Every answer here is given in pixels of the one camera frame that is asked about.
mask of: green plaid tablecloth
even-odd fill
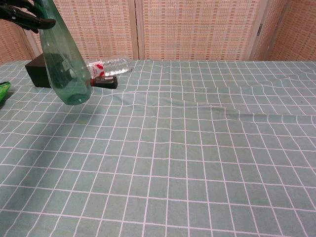
[[[0,67],[0,236],[316,236],[315,62],[133,62],[67,106]]]

